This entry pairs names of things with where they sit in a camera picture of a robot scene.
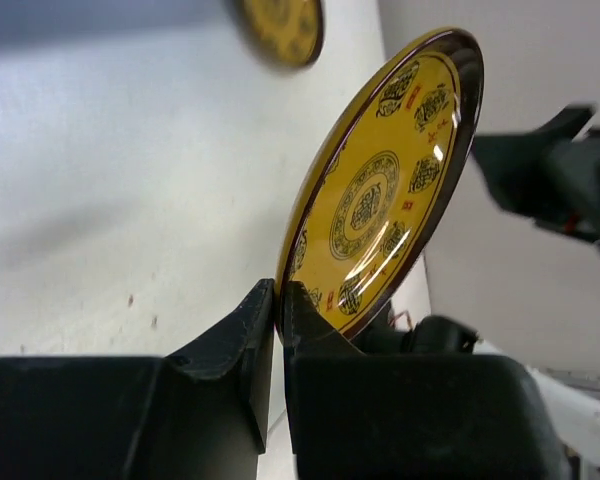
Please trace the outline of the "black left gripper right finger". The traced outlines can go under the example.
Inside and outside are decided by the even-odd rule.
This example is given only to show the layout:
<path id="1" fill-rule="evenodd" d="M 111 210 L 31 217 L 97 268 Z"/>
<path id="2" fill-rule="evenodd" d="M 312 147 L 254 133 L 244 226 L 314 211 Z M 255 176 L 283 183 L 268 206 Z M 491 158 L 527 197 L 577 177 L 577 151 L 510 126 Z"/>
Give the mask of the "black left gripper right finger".
<path id="1" fill-rule="evenodd" d="M 281 300 L 285 387 L 302 479 L 567 479 L 539 389 L 493 354 L 367 354 L 298 282 Z"/>

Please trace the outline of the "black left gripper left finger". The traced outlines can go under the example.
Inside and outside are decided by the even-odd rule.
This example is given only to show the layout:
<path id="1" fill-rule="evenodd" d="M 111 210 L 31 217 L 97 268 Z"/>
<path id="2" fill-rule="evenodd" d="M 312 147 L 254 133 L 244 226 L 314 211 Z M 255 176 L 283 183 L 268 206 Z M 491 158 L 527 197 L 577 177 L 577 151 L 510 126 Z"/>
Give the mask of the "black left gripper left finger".
<path id="1" fill-rule="evenodd" d="M 165 357 L 0 357 L 0 479 L 253 479 L 274 287 Z"/>

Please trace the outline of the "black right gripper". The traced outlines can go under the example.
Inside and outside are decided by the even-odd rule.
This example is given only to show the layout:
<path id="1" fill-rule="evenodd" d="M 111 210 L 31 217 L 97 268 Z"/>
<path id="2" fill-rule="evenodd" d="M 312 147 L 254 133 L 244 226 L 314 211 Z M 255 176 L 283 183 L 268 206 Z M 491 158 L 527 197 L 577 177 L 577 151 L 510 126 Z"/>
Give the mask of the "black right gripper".
<path id="1" fill-rule="evenodd" d="M 571 104 L 528 132 L 477 135 L 472 155 L 502 210 L 600 253 L 600 129 L 575 139 L 594 113 Z"/>

